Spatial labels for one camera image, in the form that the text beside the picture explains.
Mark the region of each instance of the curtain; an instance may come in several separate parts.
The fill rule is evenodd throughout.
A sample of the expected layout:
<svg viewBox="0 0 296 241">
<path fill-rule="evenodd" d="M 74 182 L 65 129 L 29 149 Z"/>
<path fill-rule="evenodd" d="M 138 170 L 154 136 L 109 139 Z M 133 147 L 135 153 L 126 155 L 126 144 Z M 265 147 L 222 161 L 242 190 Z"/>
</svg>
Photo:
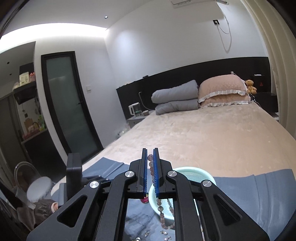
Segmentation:
<svg viewBox="0 0 296 241">
<path fill-rule="evenodd" d="M 280 124 L 296 139 L 296 39 L 267 0 L 241 0 L 263 37 L 273 74 Z"/>
</svg>

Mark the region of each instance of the metal pivot bolt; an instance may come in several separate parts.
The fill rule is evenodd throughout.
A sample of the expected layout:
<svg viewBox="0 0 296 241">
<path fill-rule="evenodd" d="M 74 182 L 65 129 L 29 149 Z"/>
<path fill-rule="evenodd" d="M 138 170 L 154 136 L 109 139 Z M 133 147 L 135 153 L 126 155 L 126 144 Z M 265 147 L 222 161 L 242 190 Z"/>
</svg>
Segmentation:
<svg viewBox="0 0 296 241">
<path fill-rule="evenodd" d="M 168 172 L 168 175 L 169 175 L 170 177 L 175 177 L 175 176 L 177 175 L 177 172 L 175 172 L 175 171 L 169 171 L 169 172 Z"/>
<path fill-rule="evenodd" d="M 90 186 L 91 188 L 97 188 L 97 187 L 99 186 L 99 182 L 97 182 L 97 181 L 92 181 L 92 182 L 89 184 L 89 186 Z"/>
<path fill-rule="evenodd" d="M 132 177 L 134 174 L 135 173 L 132 171 L 127 171 L 125 175 L 126 175 L 126 177 Z"/>
<path fill-rule="evenodd" d="M 212 183 L 209 181 L 209 180 L 204 180 L 202 182 L 202 184 L 205 186 L 205 187 L 210 187 L 212 185 Z"/>
</svg>

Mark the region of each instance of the colander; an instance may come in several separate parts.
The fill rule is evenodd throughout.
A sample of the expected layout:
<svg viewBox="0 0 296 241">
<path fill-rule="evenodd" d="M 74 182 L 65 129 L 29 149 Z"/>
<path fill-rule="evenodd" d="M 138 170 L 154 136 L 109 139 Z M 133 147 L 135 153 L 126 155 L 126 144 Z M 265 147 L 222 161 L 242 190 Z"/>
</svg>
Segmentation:
<svg viewBox="0 0 296 241">
<path fill-rule="evenodd" d="M 205 171 L 203 169 L 200 169 L 197 167 L 178 167 L 178 168 L 174 168 L 174 170 L 179 173 L 182 173 L 184 176 L 186 176 L 191 181 L 200 183 L 202 180 L 207 179 L 216 185 L 214 178 L 207 171 Z M 155 190 L 154 190 L 153 185 L 151 185 L 150 190 L 149 190 L 149 203 L 150 203 L 150 206 L 152 207 L 152 209 L 154 210 L 154 212 L 156 212 L 159 215 L 160 212 L 157 210 L 158 205 L 156 202 Z M 165 215 L 165 219 L 167 219 L 167 221 L 169 221 L 169 220 L 173 221 L 174 216 L 172 215 L 172 213 L 169 210 L 170 206 L 169 206 L 168 201 L 166 199 L 161 200 L 161 206 L 163 207 L 163 214 Z"/>
</svg>

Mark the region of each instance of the stuffed animal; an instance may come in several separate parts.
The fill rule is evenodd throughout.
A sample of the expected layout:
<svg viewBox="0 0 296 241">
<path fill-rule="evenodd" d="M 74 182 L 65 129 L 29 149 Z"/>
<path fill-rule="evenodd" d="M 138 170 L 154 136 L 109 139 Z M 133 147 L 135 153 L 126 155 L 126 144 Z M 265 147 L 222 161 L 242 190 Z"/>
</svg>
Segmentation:
<svg viewBox="0 0 296 241">
<path fill-rule="evenodd" d="M 252 80 L 246 80 L 244 82 L 247 86 L 247 93 L 248 94 L 252 94 L 252 95 L 255 95 L 257 93 L 257 89 L 253 86 L 254 82 Z"/>
</svg>

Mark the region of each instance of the air conditioner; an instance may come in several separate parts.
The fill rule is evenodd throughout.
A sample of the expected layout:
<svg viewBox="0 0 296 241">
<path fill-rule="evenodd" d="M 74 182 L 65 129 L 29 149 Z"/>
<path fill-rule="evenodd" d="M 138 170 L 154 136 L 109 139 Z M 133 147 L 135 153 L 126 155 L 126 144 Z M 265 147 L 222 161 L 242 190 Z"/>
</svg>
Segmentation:
<svg viewBox="0 0 296 241">
<path fill-rule="evenodd" d="M 192 3 L 208 2 L 208 1 L 214 1 L 214 0 L 169 0 L 169 1 L 172 3 L 173 8 L 178 8 L 178 7 L 186 6 Z"/>
</svg>

